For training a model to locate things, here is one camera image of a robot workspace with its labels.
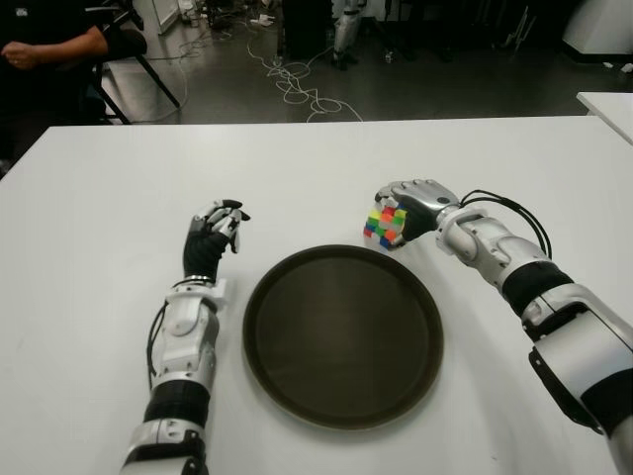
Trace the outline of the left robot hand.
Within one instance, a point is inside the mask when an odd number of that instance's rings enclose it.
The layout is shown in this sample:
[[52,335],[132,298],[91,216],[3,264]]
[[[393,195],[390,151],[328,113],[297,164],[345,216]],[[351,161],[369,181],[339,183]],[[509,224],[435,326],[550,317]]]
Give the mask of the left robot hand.
[[215,283],[224,252],[229,247],[238,253],[239,228],[249,220],[242,203],[232,199],[216,200],[195,214],[183,249],[184,276]]

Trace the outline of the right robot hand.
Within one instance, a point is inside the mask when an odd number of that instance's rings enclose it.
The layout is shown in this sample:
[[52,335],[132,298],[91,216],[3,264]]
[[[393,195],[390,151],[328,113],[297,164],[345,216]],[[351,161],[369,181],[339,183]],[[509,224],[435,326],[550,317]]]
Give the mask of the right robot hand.
[[437,231],[443,217],[460,206],[459,199],[450,190],[432,179],[391,182],[378,190],[375,202],[395,203],[407,212],[403,229],[388,244],[388,250]]

